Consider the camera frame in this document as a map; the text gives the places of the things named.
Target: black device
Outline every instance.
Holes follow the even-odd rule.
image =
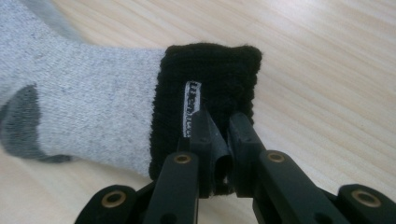
[[[290,156],[266,150],[242,113],[225,138],[207,111],[196,112],[191,137],[180,138],[157,180],[100,190],[76,223],[197,223],[198,199],[233,192],[253,198],[261,224],[396,223],[396,203],[375,189],[347,185],[335,196],[315,186]]]

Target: white label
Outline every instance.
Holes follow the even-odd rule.
[[[201,83],[188,81],[184,90],[183,137],[191,137],[191,118],[200,109]]]

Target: wooden surface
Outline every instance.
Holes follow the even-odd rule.
[[[388,1],[68,1],[56,5],[92,43],[166,48],[249,44],[264,52],[254,100],[267,148],[321,188],[361,183],[396,201],[396,3]],[[78,161],[0,154],[0,223],[73,223],[99,189],[148,179]],[[256,223],[251,200],[201,200],[199,223]]]

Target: wooden floor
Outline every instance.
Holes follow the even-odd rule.
[[[396,2],[55,0],[93,44],[194,42],[264,52],[254,100],[267,148],[321,188],[361,183],[396,201]],[[149,180],[89,161],[54,165],[0,154],[0,223],[73,223],[101,188]],[[199,223],[256,223],[251,200],[201,200]]]

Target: metal ring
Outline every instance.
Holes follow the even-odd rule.
[[[359,203],[364,204],[368,207],[381,206],[381,201],[379,201],[376,196],[362,189],[353,190],[352,197]]]
[[[106,208],[113,208],[117,207],[120,204],[124,203],[126,200],[126,194],[120,190],[113,190],[105,195],[102,199],[102,206]]]
[[[285,160],[285,157],[284,157],[282,154],[277,153],[277,152],[271,152],[271,153],[269,153],[269,154],[267,155],[267,158],[268,158],[270,161],[274,161],[274,162],[282,162],[282,161]]]
[[[184,164],[184,163],[189,163],[191,161],[191,157],[189,155],[177,155],[174,158],[174,161],[176,163]]]

